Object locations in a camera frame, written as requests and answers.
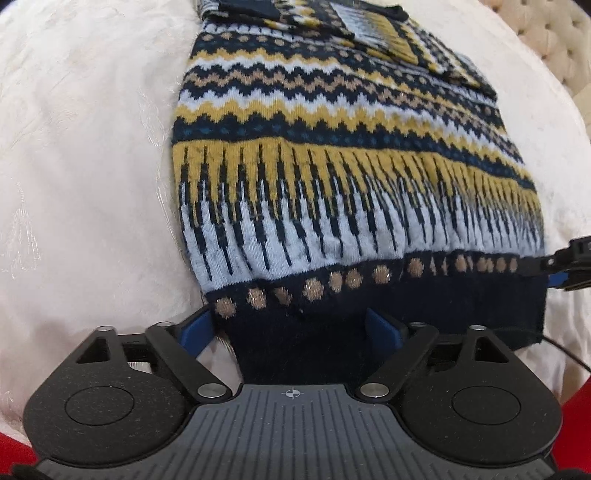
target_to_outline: gray ribbed plate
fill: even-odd
[[[246,385],[199,407],[168,446],[130,465],[82,469],[44,460],[55,480],[542,480],[542,461],[511,468],[456,465],[417,445],[385,406],[341,385]]]

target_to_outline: brown polka dot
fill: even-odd
[[[292,296],[285,287],[276,288],[273,290],[273,293],[275,294],[275,297],[277,297],[277,300],[279,300],[279,303],[282,305],[288,307],[291,304]]]
[[[456,270],[458,270],[458,272],[465,272],[467,268],[466,258],[464,255],[459,254],[456,258]]]
[[[335,293],[340,293],[343,288],[343,275],[341,272],[331,272],[329,275],[329,287]]]
[[[216,301],[216,313],[223,319],[228,319],[236,315],[236,304],[228,297]]]
[[[410,273],[411,277],[420,277],[423,274],[424,269],[425,265],[423,265],[423,262],[421,262],[420,258],[411,258],[410,262],[408,263],[408,273]]]
[[[248,290],[248,297],[246,298],[252,308],[261,310],[267,306],[267,297],[260,288],[251,288]]]
[[[378,285],[386,285],[392,278],[392,273],[386,265],[378,265],[374,269],[374,282]]]
[[[320,300],[324,293],[324,285],[317,278],[309,278],[304,285],[304,297],[310,301]]]
[[[486,260],[484,257],[480,257],[478,259],[478,262],[476,263],[476,269],[480,272],[480,273],[484,273],[486,271]]]
[[[359,288],[361,286],[362,281],[363,281],[363,277],[361,276],[361,273],[359,273],[357,271],[356,268],[354,268],[353,270],[349,270],[347,272],[347,277],[345,279],[345,283],[347,284],[347,286],[349,288],[351,288],[351,290]]]
[[[496,259],[496,270],[499,273],[503,273],[507,268],[507,262],[503,257],[499,257]]]

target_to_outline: fluffy white fabric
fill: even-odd
[[[591,233],[591,146],[567,93],[476,0],[404,0],[499,92],[528,163],[549,249]],[[168,140],[199,23],[190,0],[15,0],[0,14],[0,431],[23,439],[30,394],[97,325],[120,332],[190,312]],[[591,294],[552,292],[548,330],[589,359]],[[565,361],[522,357],[558,395]],[[223,349],[202,360],[238,381]]]

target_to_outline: patterned knit sweater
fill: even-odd
[[[368,307],[541,329],[534,184],[476,67],[400,7],[203,0],[173,163],[245,381],[355,382]]]

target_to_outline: silver screw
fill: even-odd
[[[390,389],[381,383],[366,383],[359,391],[368,398],[382,398],[390,393]]]
[[[197,393],[203,398],[219,398],[225,395],[228,389],[219,383],[206,383],[197,389]]]

